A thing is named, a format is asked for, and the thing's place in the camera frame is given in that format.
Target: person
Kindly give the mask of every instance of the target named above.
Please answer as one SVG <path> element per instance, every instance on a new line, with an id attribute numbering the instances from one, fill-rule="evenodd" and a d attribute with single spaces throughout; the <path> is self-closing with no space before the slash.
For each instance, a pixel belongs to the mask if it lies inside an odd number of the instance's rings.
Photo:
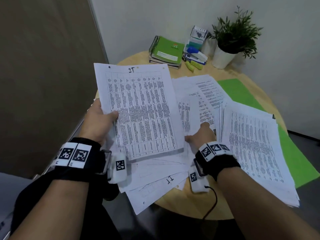
<path id="1" fill-rule="evenodd" d="M 117 117 L 116 111 L 103 114 L 99 99 L 95 100 L 85 116 L 79 137 L 102 145 Z M 197 133 L 186 136 L 185 140 L 199 149 L 216 137 L 205 122 Z M 315 229 L 239 166 L 225 167 L 219 172 L 210 168 L 212 165 L 202 166 L 209 174 L 217 174 L 214 177 L 218 187 L 246 239 L 320 239 Z M 19 195 L 10 240 L 120 239 L 102 206 L 99 179 L 88 175 L 83 181 L 79 180 L 81 177 L 78 181 L 56 179 L 50 176 L 55 171 L 41 176 Z"/>

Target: yellow-green marker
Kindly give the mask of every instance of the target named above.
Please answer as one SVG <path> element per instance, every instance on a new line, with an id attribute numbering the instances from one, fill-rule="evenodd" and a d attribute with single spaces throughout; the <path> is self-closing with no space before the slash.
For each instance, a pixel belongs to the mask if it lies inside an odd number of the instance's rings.
<path id="1" fill-rule="evenodd" d="M 202 70 L 203 65 L 199 64 L 198 62 L 195 62 L 194 60 L 190 61 L 190 64 L 198 68 L 199 70 Z"/>
<path id="2" fill-rule="evenodd" d="M 188 61 L 186 61 L 186 66 L 192 72 L 195 70 L 195 67 L 193 65 L 191 65 L 190 62 L 188 62 Z"/>

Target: gray floor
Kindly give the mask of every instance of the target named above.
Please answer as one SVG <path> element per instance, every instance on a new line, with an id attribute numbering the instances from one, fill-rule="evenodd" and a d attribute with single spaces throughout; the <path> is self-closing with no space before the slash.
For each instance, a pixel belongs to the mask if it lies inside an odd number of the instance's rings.
<path id="1" fill-rule="evenodd" d="M 292 134 L 290 137 L 320 172 L 318 143 Z M 294 211 L 320 232 L 319 189 L 320 178 L 298 188 L 301 206 L 294 208 Z M 168 236 L 207 239 L 198 228 L 199 220 L 172 213 L 154 204 L 136 216 L 125 193 L 119 194 L 111 202 L 104 201 L 103 206 L 123 239 L 167 239 Z M 215 222 L 210 221 L 209 224 L 214 226 Z"/>

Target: table top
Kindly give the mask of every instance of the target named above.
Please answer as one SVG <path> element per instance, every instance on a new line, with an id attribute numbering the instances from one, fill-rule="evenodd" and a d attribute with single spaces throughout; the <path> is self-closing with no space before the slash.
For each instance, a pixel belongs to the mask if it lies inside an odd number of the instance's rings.
<path id="1" fill-rule="evenodd" d="M 128 65 L 143 65 L 150 64 L 149 63 L 149 53 L 147 51 L 143 51 L 137 53 L 133 56 L 130 56 L 121 62 L 118 63 L 120 66 L 128 66 Z M 286 125 L 271 101 L 271 99 L 266 95 L 266 93 L 257 86 L 249 77 L 245 74 L 237 72 L 233 69 L 232 66 L 227 66 L 225 69 L 220 70 L 211 65 L 211 61 L 208 61 L 203 69 L 200 71 L 198 69 L 194 70 L 192 73 L 186 65 L 181 64 L 181 68 L 174 69 L 169 68 L 171 78 L 178 78 L 182 76 L 197 76 L 197 75 L 205 75 L 209 74 L 215 80 L 226 80 L 237 78 L 239 79 L 246 88 L 250 91 L 250 93 L 255 97 L 255 99 L 262 105 L 262 107 L 266 110 L 266 112 L 270 114 L 274 114 L 277 123 L 282 126 L 282 128 L 287 131 Z M 230 208 L 222 194 L 222 192 L 217 187 L 216 182 L 211 176 L 208 176 L 208 180 L 210 186 L 214 188 L 218 196 L 218 203 L 214 210 L 207 216 L 207 220 L 227 220 L 233 219 L 233 215 L 230 211 Z M 155 203 L 167 210 L 172 212 L 185 215 L 188 217 L 202 219 L 203 216 L 210 210 L 210 208 L 215 203 L 215 195 L 212 190 L 209 193 L 193 193 L 191 191 L 190 180 L 187 178 L 186 184 L 183 190 L 178 190 L 176 188 L 170 190 L 163 197 L 158 199 Z"/>

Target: green notebook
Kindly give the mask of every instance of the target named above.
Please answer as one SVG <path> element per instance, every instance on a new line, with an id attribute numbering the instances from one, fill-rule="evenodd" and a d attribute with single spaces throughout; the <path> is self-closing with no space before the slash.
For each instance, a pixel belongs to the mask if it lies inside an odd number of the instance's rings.
<path id="1" fill-rule="evenodd" d="M 165 63 L 181 64 L 184 44 L 173 42 L 162 36 L 155 36 L 149 49 L 152 58 Z"/>
<path id="2" fill-rule="evenodd" d="M 238 79 L 218 81 L 233 101 L 265 111 L 249 90 Z M 284 159 L 296 188 L 318 178 L 320 174 L 302 154 L 286 132 L 278 125 L 280 144 Z"/>

